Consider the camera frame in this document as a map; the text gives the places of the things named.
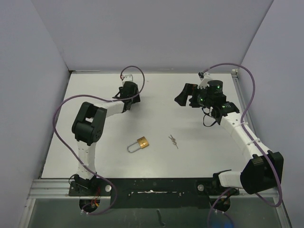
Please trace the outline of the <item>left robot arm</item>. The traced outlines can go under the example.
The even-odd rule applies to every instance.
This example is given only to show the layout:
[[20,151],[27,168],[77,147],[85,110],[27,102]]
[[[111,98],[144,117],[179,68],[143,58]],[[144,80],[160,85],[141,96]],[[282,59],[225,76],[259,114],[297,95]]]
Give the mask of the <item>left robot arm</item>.
[[94,105],[82,103],[72,125],[78,146],[78,157],[81,162],[75,176],[76,184],[85,195],[95,193],[97,183],[95,178],[95,148],[103,134],[107,117],[121,114],[131,109],[131,105],[140,102],[138,85],[132,81],[124,82],[115,96],[117,101]]

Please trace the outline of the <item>small silver key pair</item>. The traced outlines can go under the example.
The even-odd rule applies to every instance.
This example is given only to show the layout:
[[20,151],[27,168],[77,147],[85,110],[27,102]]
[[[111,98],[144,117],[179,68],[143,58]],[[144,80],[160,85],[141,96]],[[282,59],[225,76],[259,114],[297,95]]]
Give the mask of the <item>small silver key pair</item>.
[[170,136],[169,136],[169,138],[171,139],[171,141],[172,141],[173,145],[175,145],[175,146],[176,146],[176,148],[178,149],[176,139],[175,139],[175,138],[174,138],[172,135],[170,135]]

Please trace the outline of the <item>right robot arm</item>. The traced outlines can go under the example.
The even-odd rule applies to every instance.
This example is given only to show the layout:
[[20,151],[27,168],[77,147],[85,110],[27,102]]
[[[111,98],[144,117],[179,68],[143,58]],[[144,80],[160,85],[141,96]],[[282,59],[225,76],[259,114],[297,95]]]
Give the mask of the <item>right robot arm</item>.
[[206,83],[186,83],[175,97],[180,106],[209,109],[207,114],[223,127],[235,141],[247,161],[242,171],[221,171],[212,181],[212,190],[223,194],[229,187],[244,189],[248,194],[278,187],[281,183],[284,159],[281,153],[272,152],[257,136],[233,102],[223,94],[223,82],[209,80]]

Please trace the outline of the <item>brass padlock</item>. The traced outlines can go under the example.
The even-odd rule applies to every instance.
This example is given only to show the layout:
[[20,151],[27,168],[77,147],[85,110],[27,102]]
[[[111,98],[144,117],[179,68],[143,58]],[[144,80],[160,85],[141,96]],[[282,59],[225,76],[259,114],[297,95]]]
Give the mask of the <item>brass padlock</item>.
[[127,149],[127,151],[128,151],[129,153],[134,153],[134,152],[136,152],[136,151],[138,151],[138,150],[140,150],[140,149],[146,148],[147,146],[149,146],[149,142],[148,142],[148,140],[143,136],[143,137],[137,139],[135,142],[129,144],[129,145],[127,146],[126,149]]

